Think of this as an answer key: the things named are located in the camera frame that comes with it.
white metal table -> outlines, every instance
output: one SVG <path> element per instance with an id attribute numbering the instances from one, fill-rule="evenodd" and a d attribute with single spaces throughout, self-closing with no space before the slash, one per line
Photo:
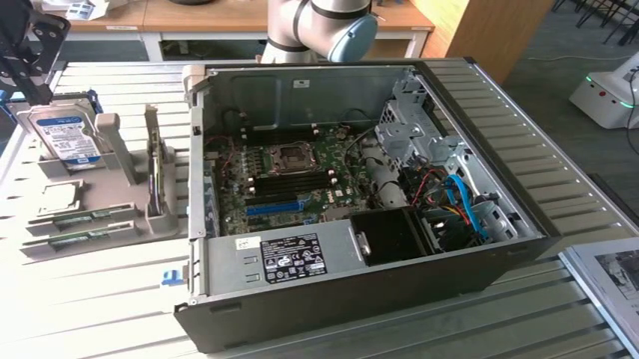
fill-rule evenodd
<path id="1" fill-rule="evenodd" d="M 556 253 L 571 244 L 636 236 L 639 229 L 483 71 L 463 59 L 427 63 L 565 234 L 540 260 L 505 273 L 480 293 L 207 357 L 172 317 L 184 286 L 159 287 L 163 271 L 188 258 L 185 239 L 20 265 L 24 259 L 6 233 L 20 236 L 20 212 L 42 178 L 30 163 L 36 149 L 17 131 L 1 158 L 10 162 L 0 191 L 0 237 L 9 237 L 0 239 L 1 357 L 623 358 L 619 339 Z M 181 66 L 76 63 L 53 82 L 58 93 L 97 91 L 104 110 L 121 116 L 131 150 L 145 143 L 143 104 L 159 103 L 161 135 L 177 149 L 185 216 L 189 127 Z"/>

